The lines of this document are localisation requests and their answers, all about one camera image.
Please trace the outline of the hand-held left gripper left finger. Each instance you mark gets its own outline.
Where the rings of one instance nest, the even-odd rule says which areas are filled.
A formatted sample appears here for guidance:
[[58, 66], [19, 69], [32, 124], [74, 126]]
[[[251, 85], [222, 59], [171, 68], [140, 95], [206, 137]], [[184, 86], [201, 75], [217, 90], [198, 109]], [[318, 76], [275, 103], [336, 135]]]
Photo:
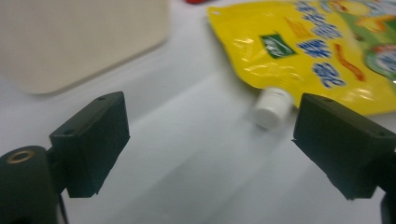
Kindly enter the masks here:
[[49, 135], [56, 191], [71, 198], [98, 193], [129, 138], [124, 94], [94, 99]]

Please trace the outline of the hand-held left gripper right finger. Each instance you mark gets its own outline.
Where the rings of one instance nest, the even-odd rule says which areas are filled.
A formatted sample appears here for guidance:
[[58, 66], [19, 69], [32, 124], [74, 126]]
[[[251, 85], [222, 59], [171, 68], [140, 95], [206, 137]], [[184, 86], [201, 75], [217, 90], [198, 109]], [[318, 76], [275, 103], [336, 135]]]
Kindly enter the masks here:
[[349, 200], [381, 188], [396, 199], [396, 133], [336, 101], [305, 93], [293, 143]]

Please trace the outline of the yellow spouted seasoning pouch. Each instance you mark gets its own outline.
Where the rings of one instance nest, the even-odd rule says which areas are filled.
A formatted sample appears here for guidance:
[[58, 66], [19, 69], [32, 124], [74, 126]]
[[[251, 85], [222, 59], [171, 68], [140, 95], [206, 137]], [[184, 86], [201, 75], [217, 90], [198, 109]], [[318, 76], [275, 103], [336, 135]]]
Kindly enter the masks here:
[[263, 128], [306, 92], [363, 115], [396, 112], [396, 1], [260, 1], [207, 16], [237, 76], [262, 92], [253, 113]]

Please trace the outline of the beige plastic box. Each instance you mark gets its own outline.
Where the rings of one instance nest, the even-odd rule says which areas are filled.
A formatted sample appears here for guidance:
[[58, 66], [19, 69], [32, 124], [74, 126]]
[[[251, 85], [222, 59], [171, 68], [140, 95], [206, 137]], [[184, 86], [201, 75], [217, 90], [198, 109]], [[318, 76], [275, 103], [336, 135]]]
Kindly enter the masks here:
[[170, 0], [0, 0], [0, 76], [59, 91], [160, 45]]

